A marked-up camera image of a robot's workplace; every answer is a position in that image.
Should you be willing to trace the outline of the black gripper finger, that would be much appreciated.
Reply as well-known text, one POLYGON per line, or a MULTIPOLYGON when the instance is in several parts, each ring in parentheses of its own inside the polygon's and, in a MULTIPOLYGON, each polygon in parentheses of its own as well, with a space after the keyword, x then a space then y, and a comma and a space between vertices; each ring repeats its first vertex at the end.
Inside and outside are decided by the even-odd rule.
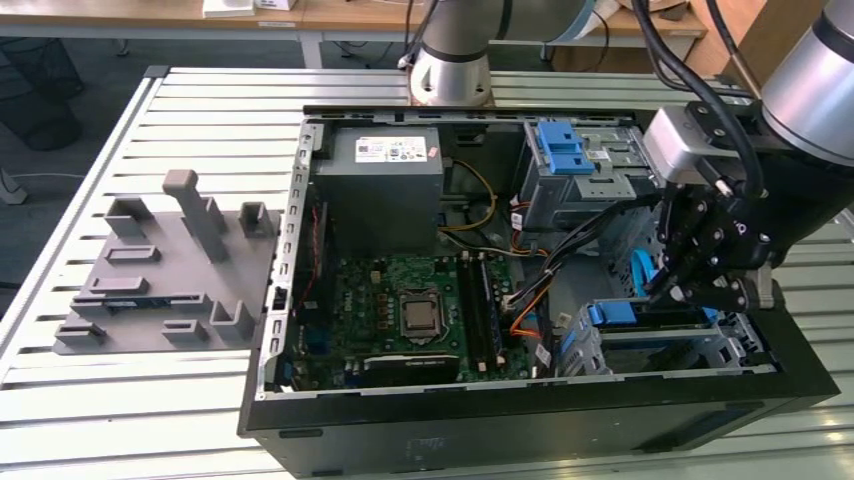
POLYGON ((712 226, 712 190, 719 191, 715 187, 675 183, 664 188, 656 226, 660 268, 644 285, 654 304, 676 302, 668 296, 674 286, 708 281, 722 274, 711 267, 716 262, 711 252, 723 239, 712 226))
POLYGON ((723 312, 768 309, 768 265, 758 269, 720 274, 711 280, 695 280, 674 286, 668 296, 676 302, 723 312))

